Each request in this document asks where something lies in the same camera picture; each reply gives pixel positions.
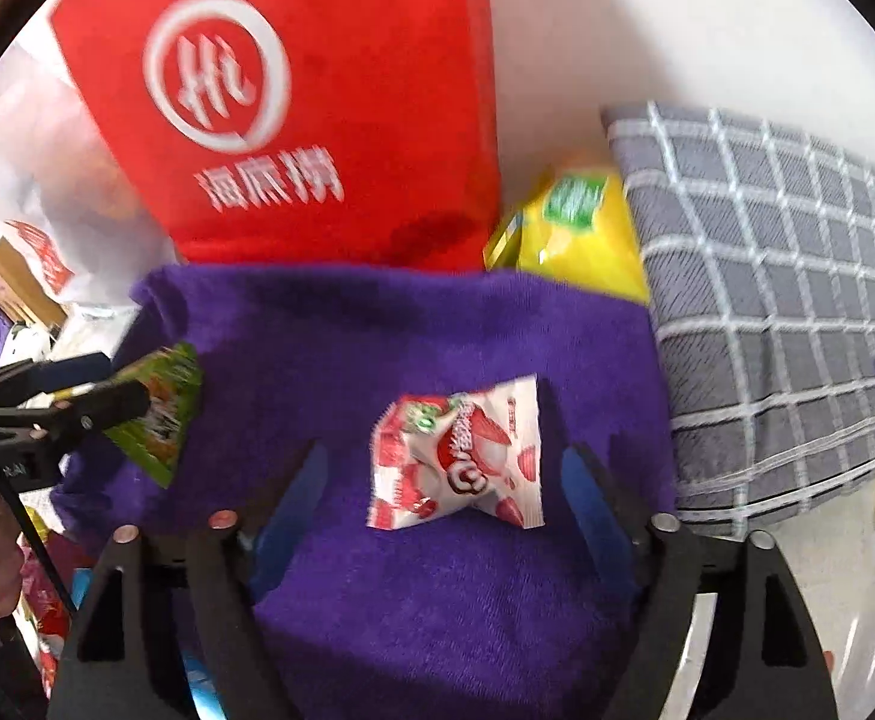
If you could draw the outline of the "green snack packet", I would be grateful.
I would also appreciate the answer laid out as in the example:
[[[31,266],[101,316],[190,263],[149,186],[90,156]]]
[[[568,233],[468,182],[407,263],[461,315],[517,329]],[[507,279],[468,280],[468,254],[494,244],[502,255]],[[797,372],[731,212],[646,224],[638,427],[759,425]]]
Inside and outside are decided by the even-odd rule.
[[[130,362],[91,395],[110,397],[115,424],[92,418],[92,431],[63,466],[60,491],[102,481],[124,463],[167,489],[177,475],[202,399],[203,369],[192,344],[175,343]]]

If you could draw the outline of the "strawberry white snack packet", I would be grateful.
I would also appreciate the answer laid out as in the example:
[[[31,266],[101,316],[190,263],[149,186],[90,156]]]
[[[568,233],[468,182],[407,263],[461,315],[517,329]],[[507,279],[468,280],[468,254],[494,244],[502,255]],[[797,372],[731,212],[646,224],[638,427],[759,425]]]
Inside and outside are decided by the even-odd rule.
[[[522,530],[545,525],[538,382],[403,395],[371,437],[367,525],[393,532],[475,509]]]

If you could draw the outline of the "wooden furniture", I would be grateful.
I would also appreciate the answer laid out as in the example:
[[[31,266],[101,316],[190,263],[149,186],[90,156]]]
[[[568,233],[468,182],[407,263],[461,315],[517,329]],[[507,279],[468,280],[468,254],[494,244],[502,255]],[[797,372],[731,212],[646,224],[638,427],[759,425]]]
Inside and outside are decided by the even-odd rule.
[[[29,265],[5,238],[0,239],[0,310],[11,322],[47,330],[67,321],[63,307],[45,294]]]

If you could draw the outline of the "fruit print tablecloth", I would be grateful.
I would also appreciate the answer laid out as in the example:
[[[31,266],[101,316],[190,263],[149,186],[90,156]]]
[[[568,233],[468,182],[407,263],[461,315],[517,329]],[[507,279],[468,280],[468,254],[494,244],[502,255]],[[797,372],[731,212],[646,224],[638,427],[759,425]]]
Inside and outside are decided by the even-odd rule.
[[[689,515],[694,533],[740,541],[753,530],[773,536],[796,577],[826,661],[838,715],[875,710],[875,458],[856,470],[790,494],[786,505],[750,505],[727,528]]]

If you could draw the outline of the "white plastic Miniso bag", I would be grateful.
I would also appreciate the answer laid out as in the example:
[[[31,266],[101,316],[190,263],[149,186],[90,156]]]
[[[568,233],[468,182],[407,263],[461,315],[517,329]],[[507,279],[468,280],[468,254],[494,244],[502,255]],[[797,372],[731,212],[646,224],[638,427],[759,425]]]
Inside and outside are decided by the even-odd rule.
[[[0,59],[0,232],[60,304],[128,304],[175,262],[76,88],[17,46]]]

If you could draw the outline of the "purple towel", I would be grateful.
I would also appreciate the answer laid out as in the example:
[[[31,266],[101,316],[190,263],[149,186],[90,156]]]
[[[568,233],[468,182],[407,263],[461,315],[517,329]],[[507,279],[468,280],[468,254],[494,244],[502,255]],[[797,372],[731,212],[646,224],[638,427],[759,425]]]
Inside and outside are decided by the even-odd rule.
[[[255,616],[309,718],[577,718],[623,658],[628,606],[561,491],[586,444],[675,500],[667,388],[641,305],[553,281],[344,266],[164,266],[118,364],[185,341],[202,406],[159,486],[106,439],[52,502],[86,550],[192,532],[307,444],[328,481]]]

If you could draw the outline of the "red paper shopping bag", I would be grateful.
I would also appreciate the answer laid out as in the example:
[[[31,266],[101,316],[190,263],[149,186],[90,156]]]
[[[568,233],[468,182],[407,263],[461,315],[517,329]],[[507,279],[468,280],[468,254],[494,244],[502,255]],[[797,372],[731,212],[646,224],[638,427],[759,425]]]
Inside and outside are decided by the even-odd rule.
[[[60,0],[52,29],[187,262],[480,266],[490,0]]]

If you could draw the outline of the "grey checked folded cloth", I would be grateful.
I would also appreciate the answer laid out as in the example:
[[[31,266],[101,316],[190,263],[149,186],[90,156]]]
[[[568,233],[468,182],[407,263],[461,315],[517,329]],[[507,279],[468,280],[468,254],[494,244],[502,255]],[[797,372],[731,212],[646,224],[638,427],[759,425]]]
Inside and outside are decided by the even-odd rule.
[[[792,125],[602,115],[670,400],[678,515],[740,536],[875,476],[875,166]]]

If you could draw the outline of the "yellow snack bag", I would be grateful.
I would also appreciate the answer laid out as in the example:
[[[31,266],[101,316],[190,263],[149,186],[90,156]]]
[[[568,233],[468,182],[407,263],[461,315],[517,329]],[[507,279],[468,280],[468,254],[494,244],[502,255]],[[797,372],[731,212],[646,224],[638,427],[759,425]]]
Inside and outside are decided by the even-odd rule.
[[[516,270],[639,305],[651,300],[623,179],[571,164],[542,177],[483,249],[486,270]]]

